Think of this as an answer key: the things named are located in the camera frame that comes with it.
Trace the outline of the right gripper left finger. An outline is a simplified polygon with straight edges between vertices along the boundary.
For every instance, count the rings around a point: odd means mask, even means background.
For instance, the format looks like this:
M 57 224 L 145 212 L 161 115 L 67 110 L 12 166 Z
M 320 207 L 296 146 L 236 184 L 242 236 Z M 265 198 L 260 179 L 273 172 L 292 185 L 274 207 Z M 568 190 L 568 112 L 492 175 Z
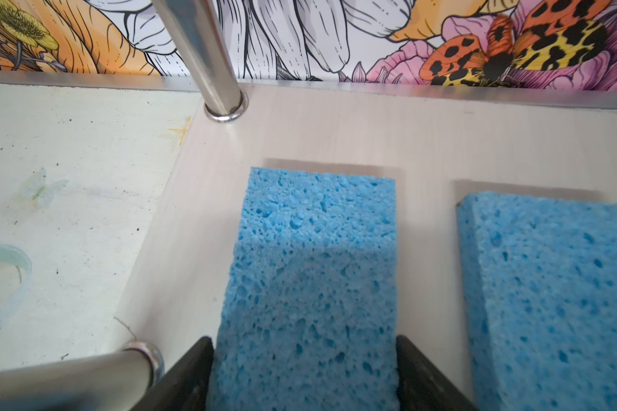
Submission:
M 205 410 L 213 360 L 212 339 L 202 337 L 132 410 Z

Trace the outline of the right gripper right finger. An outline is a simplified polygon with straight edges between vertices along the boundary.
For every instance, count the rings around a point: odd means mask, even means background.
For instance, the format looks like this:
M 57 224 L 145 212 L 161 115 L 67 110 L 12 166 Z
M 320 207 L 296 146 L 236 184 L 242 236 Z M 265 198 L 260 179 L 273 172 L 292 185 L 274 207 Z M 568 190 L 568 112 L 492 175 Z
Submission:
M 403 335 L 396 338 L 401 410 L 476 411 L 477 407 Z

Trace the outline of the blue sponge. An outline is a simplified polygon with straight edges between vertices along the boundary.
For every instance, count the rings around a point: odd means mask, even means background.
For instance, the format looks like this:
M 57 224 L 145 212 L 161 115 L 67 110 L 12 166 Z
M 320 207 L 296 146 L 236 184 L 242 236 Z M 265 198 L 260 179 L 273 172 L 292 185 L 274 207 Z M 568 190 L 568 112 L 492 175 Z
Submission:
M 396 183 L 250 171 L 209 410 L 397 410 Z
M 617 410 L 617 204 L 483 192 L 457 209 L 481 410 Z

